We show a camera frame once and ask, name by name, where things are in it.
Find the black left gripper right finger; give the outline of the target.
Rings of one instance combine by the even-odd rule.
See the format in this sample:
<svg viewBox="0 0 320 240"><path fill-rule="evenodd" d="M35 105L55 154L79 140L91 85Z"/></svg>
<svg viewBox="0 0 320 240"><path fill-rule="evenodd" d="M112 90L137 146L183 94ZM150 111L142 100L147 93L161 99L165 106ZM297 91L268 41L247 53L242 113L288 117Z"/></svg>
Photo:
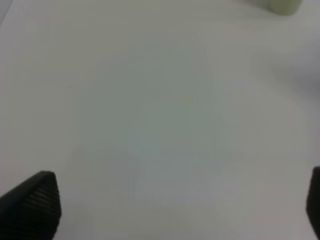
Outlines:
<svg viewBox="0 0 320 240"><path fill-rule="evenodd" d="M317 237L320 239L320 167L312 170L308 195L306 199L306 213L310 225Z"/></svg>

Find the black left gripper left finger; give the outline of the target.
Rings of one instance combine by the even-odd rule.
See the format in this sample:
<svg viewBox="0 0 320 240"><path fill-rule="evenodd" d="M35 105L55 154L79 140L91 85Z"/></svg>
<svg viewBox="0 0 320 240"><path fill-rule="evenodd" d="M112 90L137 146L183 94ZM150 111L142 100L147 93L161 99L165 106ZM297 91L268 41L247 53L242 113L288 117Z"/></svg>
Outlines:
<svg viewBox="0 0 320 240"><path fill-rule="evenodd" d="M0 197L0 238L52 240L61 216L56 175L40 171Z"/></svg>

